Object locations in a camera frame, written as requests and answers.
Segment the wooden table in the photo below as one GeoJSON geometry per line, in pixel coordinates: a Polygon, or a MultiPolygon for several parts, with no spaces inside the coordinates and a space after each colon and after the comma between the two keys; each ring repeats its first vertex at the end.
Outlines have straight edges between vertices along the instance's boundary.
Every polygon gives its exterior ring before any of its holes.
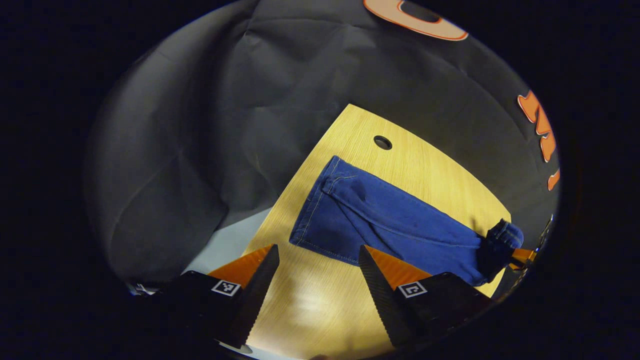
{"type": "MultiPolygon", "coordinates": [[[[407,130],[349,105],[291,179],[245,254],[278,244],[280,267],[247,344],[283,356],[359,359],[393,349],[357,266],[291,245],[314,181],[333,155],[418,197],[485,236],[507,209],[472,174],[407,130]],[[381,135],[392,143],[383,150],[381,135]]],[[[491,296],[503,272],[478,289],[491,296]]]]}

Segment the denim fabric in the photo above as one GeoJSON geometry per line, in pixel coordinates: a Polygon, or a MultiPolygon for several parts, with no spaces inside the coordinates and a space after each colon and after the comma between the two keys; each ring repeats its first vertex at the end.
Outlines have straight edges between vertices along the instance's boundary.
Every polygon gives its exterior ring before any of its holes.
{"type": "Polygon", "coordinates": [[[289,241],[352,265],[366,244],[431,274],[452,272],[479,286],[508,264],[523,241],[522,232],[503,220],[488,236],[334,156],[311,189],[289,241]]]}

